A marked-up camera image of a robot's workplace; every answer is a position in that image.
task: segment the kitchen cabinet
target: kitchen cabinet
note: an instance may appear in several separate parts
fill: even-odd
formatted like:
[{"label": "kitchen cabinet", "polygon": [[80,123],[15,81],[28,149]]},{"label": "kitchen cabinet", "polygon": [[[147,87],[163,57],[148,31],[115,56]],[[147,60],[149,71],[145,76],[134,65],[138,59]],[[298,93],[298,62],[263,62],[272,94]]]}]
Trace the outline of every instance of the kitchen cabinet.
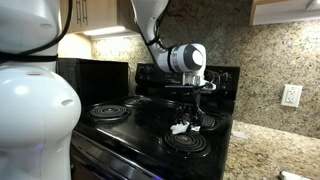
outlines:
[{"label": "kitchen cabinet", "polygon": [[[63,27],[68,13],[68,0],[60,0]],[[73,0],[68,33],[124,26],[136,31],[134,11],[130,0]]]},{"label": "kitchen cabinet", "polygon": [[250,25],[320,19],[317,0],[253,0]]}]

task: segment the under-cabinet light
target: under-cabinet light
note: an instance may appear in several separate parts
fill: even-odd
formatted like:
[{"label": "under-cabinet light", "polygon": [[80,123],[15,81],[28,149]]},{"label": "under-cabinet light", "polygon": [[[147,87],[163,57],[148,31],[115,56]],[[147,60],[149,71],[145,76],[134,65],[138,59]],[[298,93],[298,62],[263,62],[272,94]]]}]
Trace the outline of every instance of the under-cabinet light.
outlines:
[{"label": "under-cabinet light", "polygon": [[113,27],[107,27],[102,29],[96,29],[92,31],[85,31],[83,34],[87,36],[96,36],[96,35],[104,35],[104,34],[113,34],[113,33],[120,33],[126,30],[123,26],[113,26]]}]

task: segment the stove knob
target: stove knob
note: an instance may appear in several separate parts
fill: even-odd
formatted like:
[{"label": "stove knob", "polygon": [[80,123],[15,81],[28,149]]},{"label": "stove knob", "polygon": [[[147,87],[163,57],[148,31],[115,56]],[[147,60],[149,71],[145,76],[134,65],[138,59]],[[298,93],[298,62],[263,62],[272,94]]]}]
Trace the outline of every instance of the stove knob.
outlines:
[{"label": "stove knob", "polygon": [[229,73],[224,72],[221,77],[222,82],[229,82]]},{"label": "stove knob", "polygon": [[141,75],[146,75],[146,69],[144,67],[140,68],[139,73]]},{"label": "stove knob", "polygon": [[212,82],[214,80],[214,77],[213,77],[211,72],[205,71],[204,72],[204,79],[209,81],[209,82]]},{"label": "stove knob", "polygon": [[150,66],[147,66],[145,71],[146,71],[146,75],[151,75],[153,73],[153,68]]}]

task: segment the electric stove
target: electric stove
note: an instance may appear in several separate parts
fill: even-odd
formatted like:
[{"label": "electric stove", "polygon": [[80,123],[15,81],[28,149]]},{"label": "electric stove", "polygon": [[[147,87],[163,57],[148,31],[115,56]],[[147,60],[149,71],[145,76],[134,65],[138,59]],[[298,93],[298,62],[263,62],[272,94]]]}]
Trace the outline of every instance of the electric stove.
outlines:
[{"label": "electric stove", "polygon": [[[173,135],[172,125],[192,121],[186,111],[192,104],[183,98],[186,92],[164,87],[168,82],[159,79],[162,77],[156,71],[141,74],[142,67],[153,66],[138,65],[136,82],[140,95],[83,109],[73,131],[73,161],[80,162],[97,179],[222,179],[232,128],[234,83],[238,82],[231,70],[236,69],[239,75],[239,69],[211,67],[217,75],[212,80],[219,80],[216,84],[220,89],[215,95],[201,95],[204,117],[200,129],[188,128]],[[222,80],[226,72],[229,83]],[[168,79],[177,82],[180,77],[165,81]]]}]

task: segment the microwave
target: microwave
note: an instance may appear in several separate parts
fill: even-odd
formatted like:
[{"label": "microwave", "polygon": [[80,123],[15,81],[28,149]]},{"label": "microwave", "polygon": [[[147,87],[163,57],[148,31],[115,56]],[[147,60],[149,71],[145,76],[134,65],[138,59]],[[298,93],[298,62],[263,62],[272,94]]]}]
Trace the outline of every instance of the microwave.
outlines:
[{"label": "microwave", "polygon": [[58,58],[56,73],[78,93],[82,107],[128,96],[127,62]]}]

